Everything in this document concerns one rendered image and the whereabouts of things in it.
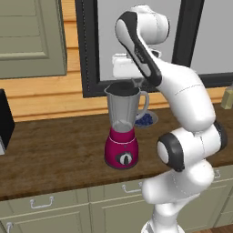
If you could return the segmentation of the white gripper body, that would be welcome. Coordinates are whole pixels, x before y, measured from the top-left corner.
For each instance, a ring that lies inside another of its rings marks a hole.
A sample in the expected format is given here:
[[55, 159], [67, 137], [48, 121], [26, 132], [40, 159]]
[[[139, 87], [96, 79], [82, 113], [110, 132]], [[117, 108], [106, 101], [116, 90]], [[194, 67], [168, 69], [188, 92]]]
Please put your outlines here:
[[136, 64], [126, 54], [112, 56], [113, 77], [116, 79], [141, 78], [142, 74]]

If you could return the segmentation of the black blender lid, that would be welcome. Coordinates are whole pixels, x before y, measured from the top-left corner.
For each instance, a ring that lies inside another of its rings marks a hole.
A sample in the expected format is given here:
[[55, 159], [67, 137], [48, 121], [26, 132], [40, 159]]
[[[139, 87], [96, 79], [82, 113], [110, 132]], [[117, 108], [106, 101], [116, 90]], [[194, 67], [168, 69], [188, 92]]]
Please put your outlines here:
[[107, 94], [114, 96], [134, 96], [139, 93], [139, 88], [135, 87], [132, 82], [116, 82], [106, 88]]

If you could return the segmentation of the magenta blender with glass jar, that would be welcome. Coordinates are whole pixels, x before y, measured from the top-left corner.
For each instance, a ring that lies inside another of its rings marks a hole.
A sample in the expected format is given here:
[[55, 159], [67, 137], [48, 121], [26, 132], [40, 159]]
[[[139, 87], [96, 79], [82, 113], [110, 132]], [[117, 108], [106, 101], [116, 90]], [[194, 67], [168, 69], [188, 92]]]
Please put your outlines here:
[[132, 168], [138, 161], [134, 124], [147, 112], [149, 95], [139, 88], [134, 96], [106, 94], [106, 97], [110, 131], [105, 144], [105, 161], [115, 169]]

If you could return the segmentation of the blueberries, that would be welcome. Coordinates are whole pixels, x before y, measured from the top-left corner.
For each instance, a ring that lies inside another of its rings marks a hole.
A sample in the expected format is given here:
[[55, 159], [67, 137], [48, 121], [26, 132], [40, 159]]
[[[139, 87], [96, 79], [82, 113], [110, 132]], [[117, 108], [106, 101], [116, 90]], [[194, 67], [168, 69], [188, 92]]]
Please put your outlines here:
[[145, 113], [144, 116], [136, 121], [137, 125], [149, 126], [153, 124], [153, 118], [149, 113]]

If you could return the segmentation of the grey bowl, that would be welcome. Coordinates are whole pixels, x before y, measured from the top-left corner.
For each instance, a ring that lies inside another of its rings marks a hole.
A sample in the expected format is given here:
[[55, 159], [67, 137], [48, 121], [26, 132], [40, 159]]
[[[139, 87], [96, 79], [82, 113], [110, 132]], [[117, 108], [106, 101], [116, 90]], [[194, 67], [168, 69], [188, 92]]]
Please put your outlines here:
[[[152, 125], [154, 125], [158, 121], [157, 115], [154, 112], [152, 112], [152, 111], [147, 111], [146, 113], [149, 113], [152, 116], [152, 118], [153, 118], [153, 124]], [[140, 125], [137, 125], [136, 122], [135, 122], [135, 126], [136, 127], [151, 127], [152, 125], [149, 125], [149, 126], [140, 126]]]

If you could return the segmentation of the olive drawer front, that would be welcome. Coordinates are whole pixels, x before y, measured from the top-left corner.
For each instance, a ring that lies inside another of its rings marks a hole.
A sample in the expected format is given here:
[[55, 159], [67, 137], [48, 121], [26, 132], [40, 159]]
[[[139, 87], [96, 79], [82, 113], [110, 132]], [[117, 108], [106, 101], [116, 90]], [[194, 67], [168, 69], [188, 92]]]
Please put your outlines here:
[[[49, 202], [49, 197], [54, 196], [55, 201], [50, 208], [31, 209], [30, 199], [35, 199], [37, 205]], [[0, 201], [0, 218], [16, 215], [31, 214], [38, 211], [52, 210], [56, 208], [67, 208], [74, 205], [81, 205], [88, 202], [86, 188], [74, 189], [69, 191], [56, 192], [52, 194], [33, 196], [29, 198], [17, 198]]]
[[123, 191], [122, 185], [137, 187], [141, 179], [126, 181], [109, 185], [91, 187], [88, 190], [90, 207], [92, 210], [107, 210], [117, 208], [130, 208], [135, 204], [144, 203], [142, 193], [127, 194]]
[[229, 179], [233, 178], [233, 165], [223, 166], [223, 167], [215, 167], [214, 168], [214, 173], [215, 173], [216, 169], [219, 170], [221, 177], [220, 178], [214, 178], [215, 182], [229, 180]]

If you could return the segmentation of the black appliance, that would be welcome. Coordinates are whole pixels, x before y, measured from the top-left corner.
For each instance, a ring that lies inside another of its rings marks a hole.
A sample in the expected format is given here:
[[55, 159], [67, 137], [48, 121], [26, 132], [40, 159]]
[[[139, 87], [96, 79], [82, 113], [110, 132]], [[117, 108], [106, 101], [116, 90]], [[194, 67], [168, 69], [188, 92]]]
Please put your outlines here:
[[0, 89], [0, 156], [4, 155], [15, 129], [10, 106], [4, 89]]

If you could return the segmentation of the black window frame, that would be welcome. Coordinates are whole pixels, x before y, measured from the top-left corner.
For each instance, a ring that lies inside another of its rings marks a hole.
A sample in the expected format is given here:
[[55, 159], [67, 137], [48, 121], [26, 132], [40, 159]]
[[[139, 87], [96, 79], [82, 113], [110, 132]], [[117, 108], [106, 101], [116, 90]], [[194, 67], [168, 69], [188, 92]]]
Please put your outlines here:
[[170, 34], [160, 50], [163, 58], [177, 65], [190, 66], [203, 6], [207, 0], [75, 0], [83, 96], [105, 94], [115, 82], [112, 55], [123, 53], [115, 36], [115, 23], [134, 5], [149, 5], [166, 15]]

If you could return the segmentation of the olive wall cupboard door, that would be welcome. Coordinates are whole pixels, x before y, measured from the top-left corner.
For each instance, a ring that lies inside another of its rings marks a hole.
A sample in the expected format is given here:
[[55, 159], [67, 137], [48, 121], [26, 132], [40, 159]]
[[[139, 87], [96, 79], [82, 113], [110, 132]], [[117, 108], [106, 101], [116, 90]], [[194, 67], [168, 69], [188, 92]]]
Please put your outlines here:
[[0, 79], [66, 73], [61, 0], [0, 0]]

